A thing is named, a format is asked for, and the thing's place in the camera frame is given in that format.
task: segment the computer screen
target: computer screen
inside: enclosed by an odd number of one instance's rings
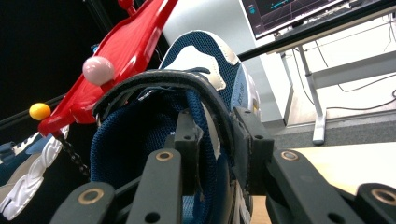
[[[345,0],[242,0],[256,39],[301,22]]]

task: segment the metal bolt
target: metal bolt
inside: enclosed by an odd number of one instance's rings
[[[396,194],[394,192],[386,189],[372,189],[371,192],[377,200],[396,206]]]
[[[78,202],[84,205],[96,203],[103,195],[102,189],[87,189],[78,196]]]
[[[167,152],[167,151],[163,151],[163,152],[158,153],[155,156],[155,158],[158,161],[169,161],[169,160],[171,160],[173,158],[173,154],[170,153],[170,152]]]
[[[295,154],[294,152],[290,152],[290,151],[284,151],[280,154],[280,156],[282,156],[282,158],[287,161],[297,161],[298,160],[297,154]]]

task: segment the blue sneaker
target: blue sneaker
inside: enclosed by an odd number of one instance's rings
[[[153,80],[161,85],[150,86]],[[201,84],[211,87],[200,89]],[[224,141],[231,130],[222,118],[228,119],[235,106],[259,116],[259,102],[252,78],[224,41],[204,31],[184,34],[167,51],[159,70],[128,78],[95,106],[93,113],[103,123],[92,141],[91,180],[119,188],[139,177],[149,153],[163,148],[166,137],[176,131],[178,114],[189,109],[203,133],[200,160],[205,168],[194,196],[183,197],[183,223],[239,220],[240,211],[245,214],[247,209],[243,197],[234,196],[242,193],[227,155],[232,139]]]

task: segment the white ball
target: white ball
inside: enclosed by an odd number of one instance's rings
[[[114,66],[106,58],[93,56],[82,65],[84,77],[93,85],[102,86],[114,77]]]

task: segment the desk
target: desk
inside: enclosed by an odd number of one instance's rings
[[[356,194],[363,183],[396,188],[396,142],[294,149],[303,153],[333,186]],[[252,223],[271,223],[265,197],[253,197]]]
[[[310,72],[304,55],[303,44],[396,11],[396,1],[394,0],[373,0],[365,2],[369,3],[356,7],[348,13],[341,14],[329,21],[320,22],[316,26],[309,27],[300,33],[287,35],[284,38],[280,37],[274,42],[238,55],[238,57],[244,61],[264,53],[283,52],[287,49],[296,47],[299,49],[304,65],[305,77],[317,112],[313,136],[313,143],[315,145],[322,145],[324,143],[326,130],[326,108],[320,103],[317,92],[318,88],[329,87],[331,85],[367,77],[385,75],[396,71],[396,52],[390,52],[354,63],[328,68],[316,73]]]

